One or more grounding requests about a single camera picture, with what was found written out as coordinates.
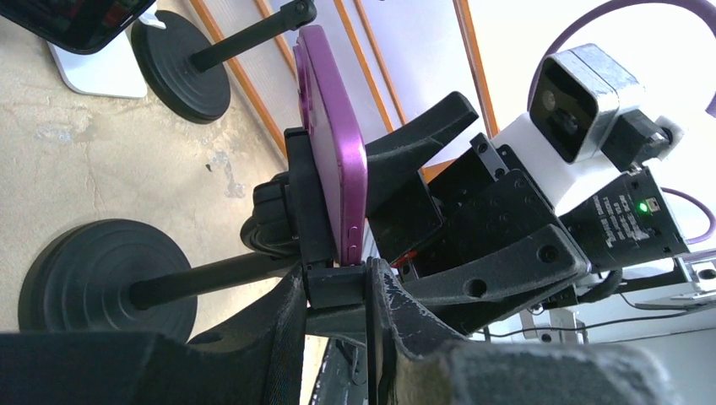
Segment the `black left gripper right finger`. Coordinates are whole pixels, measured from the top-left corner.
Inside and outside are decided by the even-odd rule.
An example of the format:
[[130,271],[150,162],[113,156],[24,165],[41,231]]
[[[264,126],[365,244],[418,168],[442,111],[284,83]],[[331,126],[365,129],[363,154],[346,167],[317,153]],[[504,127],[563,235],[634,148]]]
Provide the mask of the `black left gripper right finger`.
[[371,404],[668,404],[649,354],[610,345],[483,343],[439,320],[382,259],[366,264]]

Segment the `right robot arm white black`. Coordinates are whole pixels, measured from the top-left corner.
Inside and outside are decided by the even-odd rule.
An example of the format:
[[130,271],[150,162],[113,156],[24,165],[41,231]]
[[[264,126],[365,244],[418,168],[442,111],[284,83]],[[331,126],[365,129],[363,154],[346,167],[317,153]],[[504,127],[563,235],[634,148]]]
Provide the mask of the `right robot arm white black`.
[[621,291],[625,267],[686,251],[648,170],[618,176],[554,213],[507,146],[475,137],[430,183],[418,165],[477,118],[452,92],[368,147],[366,207],[382,256],[407,266],[405,288],[450,327],[477,332],[536,304],[595,302]]

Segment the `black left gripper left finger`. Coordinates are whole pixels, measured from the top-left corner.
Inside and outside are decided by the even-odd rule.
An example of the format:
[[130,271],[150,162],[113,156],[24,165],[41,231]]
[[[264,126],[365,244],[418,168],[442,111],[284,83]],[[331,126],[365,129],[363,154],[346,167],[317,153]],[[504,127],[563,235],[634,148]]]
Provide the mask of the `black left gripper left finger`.
[[179,343],[154,332],[1,337],[4,404],[297,404],[306,331],[301,270]]

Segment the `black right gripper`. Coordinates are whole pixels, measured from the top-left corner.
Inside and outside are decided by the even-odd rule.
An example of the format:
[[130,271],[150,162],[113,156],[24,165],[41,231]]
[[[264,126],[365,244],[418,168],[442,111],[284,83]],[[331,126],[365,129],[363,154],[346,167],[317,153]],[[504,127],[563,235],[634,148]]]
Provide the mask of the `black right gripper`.
[[366,145],[366,214],[374,212],[369,225],[377,250],[410,281],[375,257],[357,266],[307,270],[308,334],[365,343],[366,277],[378,269],[463,334],[505,319],[588,272],[588,258],[558,227],[551,204],[516,155],[496,149],[486,135],[475,136],[432,181],[421,175],[410,180],[479,117],[453,91]]

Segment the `black round base phone stand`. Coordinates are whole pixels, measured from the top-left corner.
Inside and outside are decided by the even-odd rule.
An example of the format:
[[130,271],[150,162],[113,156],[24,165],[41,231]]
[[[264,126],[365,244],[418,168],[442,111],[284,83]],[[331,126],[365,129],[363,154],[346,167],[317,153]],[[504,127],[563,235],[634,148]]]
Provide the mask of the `black round base phone stand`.
[[19,296],[23,332],[159,332],[189,339],[202,294],[305,272],[349,267],[335,261],[323,188],[304,128],[285,131],[289,169],[253,192],[241,228],[244,255],[192,267],[179,245],[154,226],[103,219],[50,242]]

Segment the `black phone purple edge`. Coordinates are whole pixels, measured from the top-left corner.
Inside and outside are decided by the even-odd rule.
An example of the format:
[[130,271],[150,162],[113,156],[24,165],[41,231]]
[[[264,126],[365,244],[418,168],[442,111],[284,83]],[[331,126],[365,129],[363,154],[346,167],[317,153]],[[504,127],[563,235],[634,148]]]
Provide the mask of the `black phone purple edge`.
[[328,220],[335,261],[361,261],[368,169],[360,125],[323,27],[298,30],[293,47],[301,122],[307,130]]

